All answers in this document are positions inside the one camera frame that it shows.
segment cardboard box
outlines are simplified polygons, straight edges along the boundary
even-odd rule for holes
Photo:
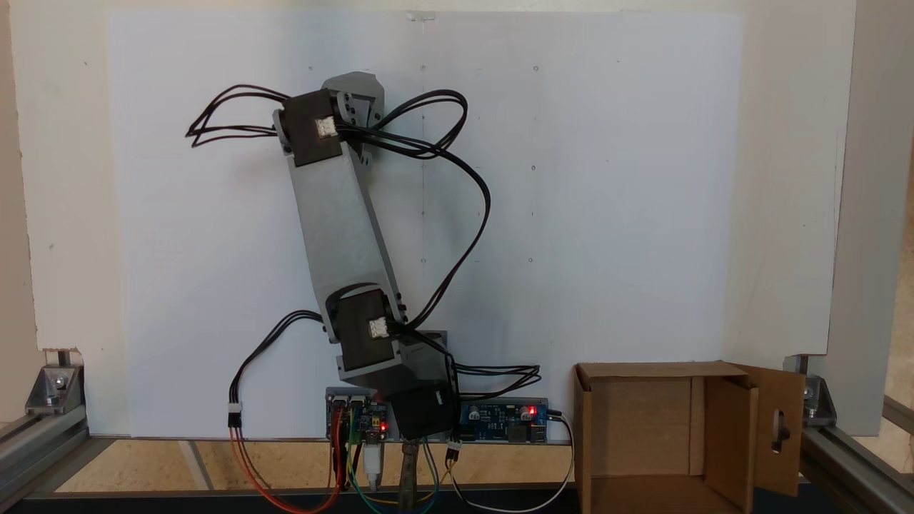
[[[583,363],[575,482],[591,512],[746,512],[796,496],[805,377],[727,362]]]

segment box handle hole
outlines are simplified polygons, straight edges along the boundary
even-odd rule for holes
[[[774,423],[771,431],[771,451],[775,454],[781,452],[781,446],[784,441],[791,438],[791,431],[784,426],[784,413],[778,409],[774,410]]]

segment white cable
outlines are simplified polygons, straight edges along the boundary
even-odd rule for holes
[[[552,496],[552,498],[546,500],[545,502],[543,502],[540,505],[537,505],[536,507],[532,507],[530,509],[520,509],[520,510],[496,509],[495,507],[486,507],[485,505],[479,505],[478,503],[473,503],[472,501],[463,497],[463,495],[461,494],[460,489],[459,489],[460,486],[457,484],[457,480],[454,479],[454,467],[456,466],[456,464],[455,464],[455,465],[452,465],[450,468],[451,482],[454,484],[454,492],[456,492],[457,496],[460,497],[461,500],[463,500],[463,503],[466,503],[470,507],[476,507],[477,509],[483,509],[483,510],[490,510],[492,512],[507,512],[508,514],[523,514],[525,512],[536,512],[537,510],[540,510],[540,509],[544,508],[545,506],[549,505],[550,503],[552,503],[553,501],[555,501],[556,498],[558,498],[558,496],[562,494],[562,491],[565,490],[565,486],[568,484],[569,479],[571,478],[571,473],[574,471],[574,433],[571,432],[571,423],[569,423],[569,421],[567,419],[565,419],[564,415],[549,416],[549,420],[551,422],[561,421],[562,424],[565,425],[565,429],[569,431],[569,438],[571,439],[571,464],[569,464],[569,471],[565,475],[565,480],[562,481],[561,487],[558,488],[558,491],[556,491],[556,494],[554,494]]]

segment orange wire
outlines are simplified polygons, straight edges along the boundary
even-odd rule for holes
[[[339,423],[340,419],[342,418],[342,415],[343,414],[340,413],[337,416],[337,418],[334,420],[333,426],[331,427],[331,429],[332,429],[331,436],[334,438],[336,438],[336,432],[337,432],[336,427],[337,427],[337,424]],[[248,464],[246,462],[244,462],[243,459],[241,459],[241,455],[239,453],[239,450],[241,447],[240,435],[238,435],[237,439],[236,439],[235,431],[229,430],[228,439],[231,442],[232,453],[235,454],[235,460],[238,461],[238,464],[241,467],[241,471],[244,472],[244,474],[248,477],[248,480],[250,480],[250,483],[254,485],[254,487],[258,490],[258,492],[260,492],[260,494],[264,498],[266,498],[268,501],[270,501],[270,503],[272,503],[274,506],[278,507],[279,509],[285,510],[286,512],[291,512],[292,514],[317,514],[319,512],[323,512],[323,511],[331,508],[336,503],[336,498],[340,494],[340,484],[339,484],[338,479],[337,479],[337,484],[334,487],[333,494],[322,506],[318,507],[317,509],[314,509],[314,510],[298,509],[293,505],[289,505],[289,504],[279,500],[278,498],[274,497],[272,494],[270,494],[269,491],[267,491],[260,485],[260,482],[258,482],[257,479],[254,478],[253,473],[250,471],[250,468],[248,467]],[[336,456],[336,462],[337,462],[337,469],[339,469],[339,466],[341,466],[342,463],[340,462],[340,454],[338,454],[338,453]]]

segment black base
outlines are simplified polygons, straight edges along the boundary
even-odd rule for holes
[[[467,497],[471,501],[483,503],[492,507],[505,509],[525,509],[545,501],[555,493],[549,488],[499,488],[468,490]],[[283,494],[287,501],[296,506],[308,509],[317,506],[323,499],[322,494],[313,492],[302,494]],[[378,498],[396,500],[395,493],[374,495]],[[384,512],[394,512],[394,509],[382,509]],[[755,491],[754,510],[756,514],[840,514],[840,510],[828,498],[813,487],[812,484],[800,485],[800,496],[797,498],[770,493],[761,489]],[[255,514],[281,512],[267,500],[252,495],[250,492],[206,492],[191,491],[186,493],[99,493],[99,494],[68,494],[51,495],[43,498],[26,498],[17,503],[8,514],[132,514],[160,513],[168,514],[200,514],[201,512],[217,512],[218,514]],[[362,499],[352,493],[342,495],[332,509],[325,511],[335,513],[366,513],[371,510]],[[450,491],[442,491],[435,501],[430,514],[453,514],[474,512],[464,505],[457,495]],[[540,510],[548,513],[574,513],[580,512],[578,496],[574,489],[568,489],[547,508]]]

